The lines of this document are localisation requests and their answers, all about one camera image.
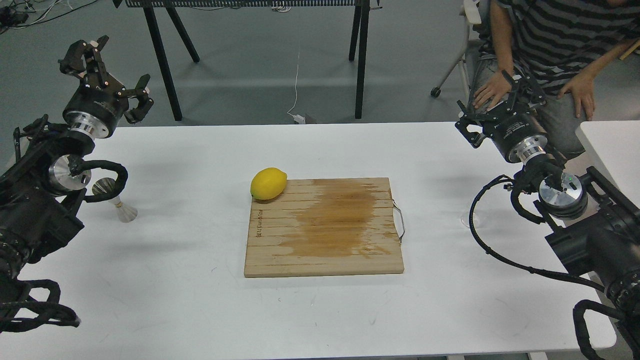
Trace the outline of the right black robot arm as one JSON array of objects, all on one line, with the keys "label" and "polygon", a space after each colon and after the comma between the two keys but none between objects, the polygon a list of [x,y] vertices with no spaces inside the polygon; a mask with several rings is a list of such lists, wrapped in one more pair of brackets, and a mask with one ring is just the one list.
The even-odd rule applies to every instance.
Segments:
[{"label": "right black robot arm", "polygon": [[[506,162],[522,164],[514,177],[500,175],[482,187],[470,205],[466,225],[487,255],[531,274],[581,284],[601,292],[612,303],[581,300],[573,308],[574,332],[579,349],[588,360],[599,355],[590,342],[585,312],[601,313],[615,326],[639,358],[639,208],[614,184],[589,167],[577,176],[565,170],[559,156],[549,150],[547,131],[533,110],[546,102],[530,76],[503,73],[511,89],[505,101],[486,112],[471,111],[458,101],[461,111],[455,127],[466,141],[478,148],[490,139]],[[531,223],[551,228],[547,244],[565,272],[533,268],[510,260],[480,238],[474,225],[474,210],[482,196],[496,185],[510,191],[517,214]]]}]

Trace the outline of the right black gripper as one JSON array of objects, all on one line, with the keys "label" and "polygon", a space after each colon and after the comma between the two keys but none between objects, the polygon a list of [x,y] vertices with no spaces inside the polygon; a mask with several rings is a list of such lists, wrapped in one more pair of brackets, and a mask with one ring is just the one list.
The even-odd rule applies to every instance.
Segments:
[{"label": "right black gripper", "polygon": [[547,132],[540,123],[528,114],[546,105],[546,94],[531,75],[510,75],[502,71],[510,83],[507,100],[502,103],[503,113],[515,114],[498,122],[498,105],[487,112],[474,112],[458,100],[460,108],[455,128],[466,141],[478,149],[485,139],[491,139],[506,162],[527,164],[534,157],[547,153]]}]

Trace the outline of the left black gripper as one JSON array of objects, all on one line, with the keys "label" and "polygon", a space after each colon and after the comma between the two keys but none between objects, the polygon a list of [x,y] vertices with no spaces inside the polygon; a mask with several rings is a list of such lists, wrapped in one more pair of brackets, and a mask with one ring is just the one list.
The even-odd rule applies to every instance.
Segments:
[{"label": "left black gripper", "polygon": [[[58,61],[64,75],[80,80],[86,75],[97,77],[98,85],[80,82],[62,111],[67,125],[84,130],[92,139],[111,137],[123,115],[130,125],[141,122],[154,105],[147,88],[150,74],[142,75],[131,89],[126,89],[121,82],[109,82],[101,55],[108,41],[108,35],[91,41],[80,39],[72,43],[64,58]],[[138,102],[133,109],[129,109],[131,98]]]}]

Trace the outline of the person's left hand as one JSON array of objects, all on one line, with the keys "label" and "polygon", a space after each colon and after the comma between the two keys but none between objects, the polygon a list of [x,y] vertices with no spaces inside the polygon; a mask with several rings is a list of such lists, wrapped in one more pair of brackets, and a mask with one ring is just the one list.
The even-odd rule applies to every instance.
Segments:
[{"label": "person's left hand", "polygon": [[578,73],[565,84],[557,94],[557,99],[561,100],[566,94],[573,98],[574,116],[580,118],[585,114],[585,120],[591,121],[596,109],[594,97],[595,75],[589,72]]}]

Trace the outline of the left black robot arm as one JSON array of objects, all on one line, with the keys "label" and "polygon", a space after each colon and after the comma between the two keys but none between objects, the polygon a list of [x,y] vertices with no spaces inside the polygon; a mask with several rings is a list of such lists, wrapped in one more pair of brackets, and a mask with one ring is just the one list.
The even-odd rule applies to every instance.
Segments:
[{"label": "left black robot arm", "polygon": [[1,176],[1,330],[20,333],[42,325],[80,325],[61,290],[49,279],[19,280],[25,265],[64,248],[83,228],[82,203],[115,199],[128,180],[126,167],[85,160],[96,139],[114,134],[119,121],[139,123],[153,107],[142,75],[127,89],[111,75],[101,51],[107,35],[71,44],[60,71],[79,80],[62,112],[63,123],[47,114],[13,132],[15,162]]}]

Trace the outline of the person's right hand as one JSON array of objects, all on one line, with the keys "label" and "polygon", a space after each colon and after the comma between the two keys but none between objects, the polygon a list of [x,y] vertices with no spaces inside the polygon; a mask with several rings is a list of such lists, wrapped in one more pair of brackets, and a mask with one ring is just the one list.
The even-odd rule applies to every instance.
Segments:
[{"label": "person's right hand", "polygon": [[480,86],[473,95],[472,105],[480,110],[486,106],[488,109],[495,107],[505,95],[510,93],[512,85],[503,75],[502,71],[496,71],[487,82]]}]

